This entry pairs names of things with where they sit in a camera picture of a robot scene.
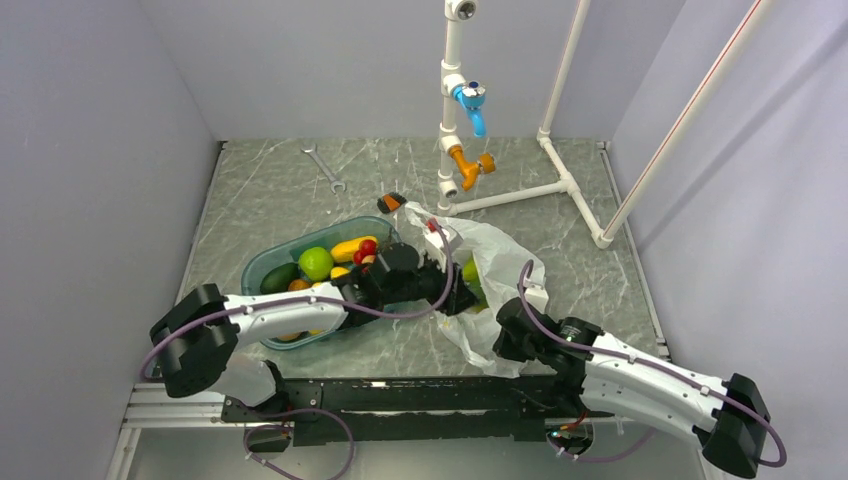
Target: red tomato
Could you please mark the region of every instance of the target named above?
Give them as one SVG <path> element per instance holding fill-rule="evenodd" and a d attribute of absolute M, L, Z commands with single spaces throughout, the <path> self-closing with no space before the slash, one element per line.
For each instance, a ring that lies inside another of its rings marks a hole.
<path fill-rule="evenodd" d="M 363 240 L 359 244 L 359 251 L 364 253 L 366 257 L 368 255 L 377 255 L 377 242 L 374 240 Z"/>

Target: teal basket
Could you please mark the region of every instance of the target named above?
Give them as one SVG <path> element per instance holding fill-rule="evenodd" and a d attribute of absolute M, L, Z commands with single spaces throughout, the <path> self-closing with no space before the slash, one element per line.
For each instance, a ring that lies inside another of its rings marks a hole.
<path fill-rule="evenodd" d="M 241 274 L 241 293 L 242 295 L 250 296 L 261 295 L 259 285 L 268 272 L 285 263 L 297 262 L 300 255 L 312 247 L 323 247 L 329 251 L 345 240 L 368 235 L 377 237 L 377 243 L 379 243 L 380 247 L 401 241 L 400 234 L 397 230 L 395 230 L 391 223 L 382 218 L 371 216 L 352 218 L 282 245 L 269 248 L 253 257 Z M 291 350 L 320 340 L 328 335 L 332 335 L 332 333 L 324 332 L 312 335 L 306 332 L 300 338 L 291 342 L 268 338 L 262 340 L 261 343 L 273 350 Z"/>

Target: white wall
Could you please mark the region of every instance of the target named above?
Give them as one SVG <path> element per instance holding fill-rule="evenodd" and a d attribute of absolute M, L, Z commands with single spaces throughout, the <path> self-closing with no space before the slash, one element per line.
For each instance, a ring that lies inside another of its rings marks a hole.
<path fill-rule="evenodd" d="M 848 4 L 770 3 L 631 225 L 675 360 L 757 381 L 789 448 L 758 478 L 842 478 Z M 613 139 L 623 190 L 749 5 L 683 7 Z"/>
<path fill-rule="evenodd" d="M 216 145 L 134 0 L 0 12 L 0 478 L 103 478 Z"/>
<path fill-rule="evenodd" d="M 443 0 L 140 1 L 220 138 L 438 133 Z M 555 136 L 612 137 L 683 3 L 592 3 Z M 575 5 L 483 0 L 465 24 L 490 135 L 535 135 Z"/>

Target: orange faucet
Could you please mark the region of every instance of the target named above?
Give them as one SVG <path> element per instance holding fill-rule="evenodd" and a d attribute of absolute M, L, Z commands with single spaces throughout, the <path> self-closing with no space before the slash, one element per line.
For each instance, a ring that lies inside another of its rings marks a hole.
<path fill-rule="evenodd" d="M 474 187 L 477 183 L 477 175 L 482 173 L 492 173 L 495 171 L 495 157 L 490 153 L 480 155 L 477 163 L 471 163 L 465 160 L 465 154 L 462 152 L 462 147 L 454 145 L 448 149 L 448 155 L 456 162 L 456 168 L 464 179 L 462 181 L 462 189 L 466 192 Z"/>

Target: tabletop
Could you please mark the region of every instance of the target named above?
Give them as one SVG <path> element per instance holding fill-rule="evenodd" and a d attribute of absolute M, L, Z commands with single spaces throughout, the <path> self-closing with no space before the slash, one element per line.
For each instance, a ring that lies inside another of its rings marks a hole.
<path fill-rule="evenodd" d="M 301 143 L 300 139 L 260 139 L 224 144 L 187 266 L 183 294 L 204 283 L 217 283 L 225 295 L 240 294 L 241 273 L 255 255 L 343 220 L 381 216 L 376 200 L 383 193 L 396 191 L 437 212 L 439 150 L 435 138 L 318 139 L 324 160 L 347 183 L 347 190 L 337 195 L 315 163 L 301 152 Z M 472 156 L 492 153 L 497 171 L 482 176 L 477 187 L 460 194 L 457 201 L 556 179 L 553 165 L 533 138 L 469 139 L 464 145 Z M 554 146 L 601 224 L 608 222 L 616 200 L 595 142 L 563 139 L 555 140 Z M 657 353 L 656 333 L 624 232 L 608 249 L 598 249 L 565 194 L 460 217 L 500 228 L 544 262 L 552 317 L 580 317 L 642 351 Z M 396 225 L 403 239 L 420 236 L 402 214 L 394 212 L 384 218 Z M 481 375 L 440 332 L 432 316 L 380 319 L 287 352 L 258 343 L 242 351 L 257 359 L 271 359 L 287 378 Z M 538 363 L 523 370 L 552 372 Z"/>

